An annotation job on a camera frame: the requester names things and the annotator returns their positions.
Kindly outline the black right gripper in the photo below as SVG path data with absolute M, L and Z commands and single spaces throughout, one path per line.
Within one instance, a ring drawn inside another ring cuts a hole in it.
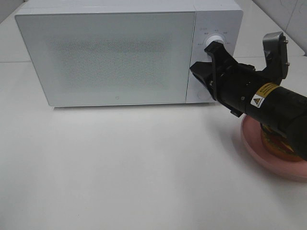
M 252 97 L 269 79 L 254 66 L 238 63 L 219 42 L 212 41 L 204 51 L 212 62 L 195 62 L 189 68 L 192 75 L 233 115 L 247 114 Z

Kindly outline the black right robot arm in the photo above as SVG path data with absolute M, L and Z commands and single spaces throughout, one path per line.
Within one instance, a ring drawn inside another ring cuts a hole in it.
M 195 62 L 190 71 L 215 101 L 240 117 L 249 115 L 287 138 L 294 152 L 307 158 L 307 98 L 280 86 L 287 75 L 286 45 L 266 52 L 267 66 L 256 71 L 238 63 L 218 42 L 205 48 L 211 62 Z

